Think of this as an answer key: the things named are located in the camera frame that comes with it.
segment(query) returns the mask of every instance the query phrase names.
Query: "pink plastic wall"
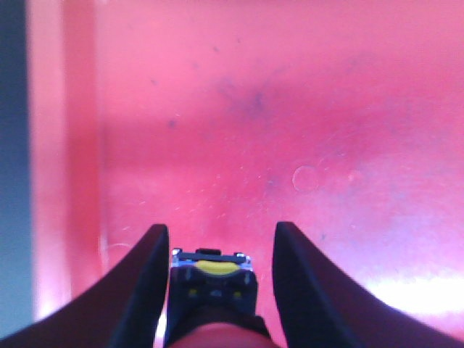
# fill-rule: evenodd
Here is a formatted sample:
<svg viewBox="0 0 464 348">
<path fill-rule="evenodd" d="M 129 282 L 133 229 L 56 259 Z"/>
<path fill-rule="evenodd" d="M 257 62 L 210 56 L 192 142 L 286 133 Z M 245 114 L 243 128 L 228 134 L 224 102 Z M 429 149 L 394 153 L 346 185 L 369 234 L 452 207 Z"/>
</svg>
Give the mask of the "pink plastic wall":
<svg viewBox="0 0 464 348">
<path fill-rule="evenodd" d="M 28 34 L 38 317 L 167 223 L 172 247 L 254 256 L 283 344 L 293 220 L 464 339 L 464 3 L 30 0 Z"/>
</svg>

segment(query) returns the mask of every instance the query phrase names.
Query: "circular mark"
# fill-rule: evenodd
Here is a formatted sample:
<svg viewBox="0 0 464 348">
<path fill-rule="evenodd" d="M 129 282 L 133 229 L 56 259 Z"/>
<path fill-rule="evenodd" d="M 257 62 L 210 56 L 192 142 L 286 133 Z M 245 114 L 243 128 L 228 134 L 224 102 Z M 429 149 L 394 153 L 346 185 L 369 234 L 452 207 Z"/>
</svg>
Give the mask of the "circular mark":
<svg viewBox="0 0 464 348">
<path fill-rule="evenodd" d="M 319 187 L 318 172 L 312 165 L 302 165 L 295 170 L 291 179 L 298 192 L 311 192 Z"/>
<path fill-rule="evenodd" d="M 169 122 L 167 123 L 167 126 L 169 128 L 175 128 L 175 127 L 177 127 L 177 121 L 176 120 L 169 120 Z"/>
</svg>

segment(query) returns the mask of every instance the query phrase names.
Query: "red plastic container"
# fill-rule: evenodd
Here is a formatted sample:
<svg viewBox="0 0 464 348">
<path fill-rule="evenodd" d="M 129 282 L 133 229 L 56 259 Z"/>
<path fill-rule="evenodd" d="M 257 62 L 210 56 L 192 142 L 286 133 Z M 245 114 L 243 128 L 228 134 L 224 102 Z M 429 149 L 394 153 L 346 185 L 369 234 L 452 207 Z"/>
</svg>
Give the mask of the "red plastic container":
<svg viewBox="0 0 464 348">
<path fill-rule="evenodd" d="M 292 220 L 464 339 L 464 3 L 30 0 L 28 35 L 38 318 L 166 223 L 254 256 L 284 345 Z"/>
</svg>

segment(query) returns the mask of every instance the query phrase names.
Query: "red surface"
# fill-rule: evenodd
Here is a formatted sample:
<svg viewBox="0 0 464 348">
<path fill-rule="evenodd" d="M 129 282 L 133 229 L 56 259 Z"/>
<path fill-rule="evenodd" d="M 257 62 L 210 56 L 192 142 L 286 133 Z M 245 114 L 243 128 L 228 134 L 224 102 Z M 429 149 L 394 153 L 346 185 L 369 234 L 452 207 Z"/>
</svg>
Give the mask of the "red surface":
<svg viewBox="0 0 464 348">
<path fill-rule="evenodd" d="M 167 223 L 172 247 L 254 256 L 283 344 L 270 258 L 293 220 L 464 339 L 464 3 L 30 0 L 28 15 L 38 317 Z"/>
</svg>

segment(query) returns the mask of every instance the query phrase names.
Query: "yellow button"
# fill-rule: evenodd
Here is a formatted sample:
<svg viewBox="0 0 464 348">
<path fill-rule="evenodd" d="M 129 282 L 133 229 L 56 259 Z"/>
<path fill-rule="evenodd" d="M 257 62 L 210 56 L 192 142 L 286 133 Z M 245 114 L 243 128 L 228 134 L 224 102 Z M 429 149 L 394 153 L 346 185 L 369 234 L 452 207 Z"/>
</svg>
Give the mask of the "yellow button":
<svg viewBox="0 0 464 348">
<path fill-rule="evenodd" d="M 214 262 L 200 260 L 195 266 L 203 272 L 213 274 L 214 276 L 225 276 L 240 269 L 238 265 L 233 262 Z"/>
</svg>

